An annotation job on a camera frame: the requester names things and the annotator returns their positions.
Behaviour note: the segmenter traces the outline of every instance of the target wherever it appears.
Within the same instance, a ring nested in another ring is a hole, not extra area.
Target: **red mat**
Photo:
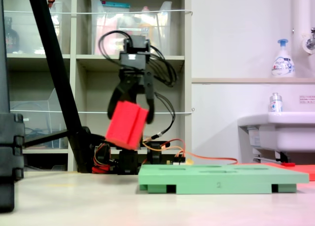
[[[285,168],[285,169],[289,169],[289,170],[293,170],[293,171],[297,171],[297,172],[302,172],[302,173],[308,173],[310,176],[310,181],[315,181],[315,165],[314,164],[296,165],[296,166],[292,166],[292,167],[282,166],[282,165],[276,164],[276,163],[262,163],[262,164],[266,164],[266,165],[274,166],[274,167],[278,167],[278,168]]]

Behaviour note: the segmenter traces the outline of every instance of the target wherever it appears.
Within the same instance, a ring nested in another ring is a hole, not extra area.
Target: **white sink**
[[[315,151],[315,112],[269,112],[240,118],[251,145],[281,152]]]

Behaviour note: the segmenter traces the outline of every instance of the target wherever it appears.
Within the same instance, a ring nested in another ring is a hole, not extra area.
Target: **floor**
[[[139,192],[137,176],[31,172],[0,226],[314,226],[315,182],[296,194]]]

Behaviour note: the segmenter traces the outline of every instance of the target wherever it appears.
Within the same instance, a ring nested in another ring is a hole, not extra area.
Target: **shelving unit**
[[[4,0],[5,10],[31,11],[28,0]],[[91,0],[56,0],[64,1],[72,13],[70,20],[70,50],[63,58],[69,72],[69,81],[78,111],[106,112],[110,96],[119,83],[119,68],[100,55],[91,54],[91,15],[76,14],[90,12]],[[106,0],[128,2],[130,11],[141,11],[148,6],[151,11],[159,10],[164,1],[172,2],[172,9],[191,9],[191,0]],[[48,72],[45,55],[8,54],[10,71],[10,100],[46,100],[54,86]],[[173,12],[171,15],[170,55],[165,58],[178,72],[179,80],[174,88],[168,88],[155,81],[155,88],[173,104],[176,112],[191,112],[191,13]],[[146,107],[143,96],[138,96],[140,105]],[[144,135],[153,135],[165,129],[171,122],[165,107],[156,100],[155,121],[147,125]],[[79,114],[83,126],[88,126],[93,133],[105,135],[109,120],[106,114]],[[191,150],[191,115],[178,114],[173,127],[162,140],[181,138]],[[68,171],[76,169],[72,151],[64,149],[27,149],[25,154],[67,154]],[[175,154],[176,150],[164,154]]]

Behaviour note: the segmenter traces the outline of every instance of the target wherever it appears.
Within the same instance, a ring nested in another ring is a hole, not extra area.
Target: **clear plastic bin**
[[[54,89],[48,100],[39,101],[11,101],[10,109],[14,110],[32,110],[32,111],[61,111],[56,90]],[[41,135],[51,134],[66,129],[63,114],[58,112],[27,112],[16,111],[22,114],[25,124],[26,140]],[[34,148],[68,148],[67,138],[61,138],[34,146]]]
[[[50,12],[61,51],[63,54],[69,54],[71,16],[70,14],[59,14],[61,12],[69,12],[69,10],[63,2],[54,2]],[[12,18],[12,30],[17,33],[19,41],[18,49],[14,49],[13,53],[45,54],[37,24],[32,13],[4,12],[4,16]]]
[[[164,2],[161,12],[106,14],[100,0],[92,4],[92,54],[99,55],[98,41],[102,35],[113,30],[125,31],[129,35],[145,35],[151,44],[164,55],[170,53],[170,12],[172,2]],[[108,35],[103,43],[108,55],[118,55],[123,49],[124,36],[118,33]]]

